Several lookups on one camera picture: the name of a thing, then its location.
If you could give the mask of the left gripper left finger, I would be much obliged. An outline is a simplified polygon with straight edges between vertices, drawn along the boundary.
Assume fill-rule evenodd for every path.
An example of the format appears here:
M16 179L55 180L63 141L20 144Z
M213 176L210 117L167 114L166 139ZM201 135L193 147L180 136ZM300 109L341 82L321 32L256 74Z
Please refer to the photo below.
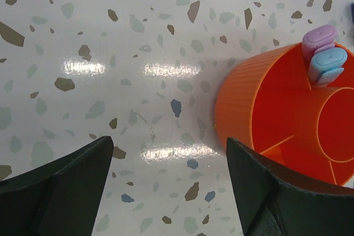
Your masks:
M1 235L91 235L112 154L104 136L1 181Z

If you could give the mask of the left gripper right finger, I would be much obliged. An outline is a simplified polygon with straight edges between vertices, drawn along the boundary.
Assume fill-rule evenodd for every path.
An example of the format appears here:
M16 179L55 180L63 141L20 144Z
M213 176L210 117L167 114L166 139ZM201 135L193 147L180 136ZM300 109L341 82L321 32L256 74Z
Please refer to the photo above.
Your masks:
M226 157L244 235L353 235L353 189L300 174L233 138Z

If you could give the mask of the orange round organizer container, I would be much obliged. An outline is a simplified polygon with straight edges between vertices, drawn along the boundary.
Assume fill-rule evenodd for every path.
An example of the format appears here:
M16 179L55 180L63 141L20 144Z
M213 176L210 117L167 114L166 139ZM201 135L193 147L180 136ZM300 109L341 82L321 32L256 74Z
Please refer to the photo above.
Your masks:
M215 124L257 153L320 181L353 177L353 53L326 87L308 79L300 44L253 56L224 80Z

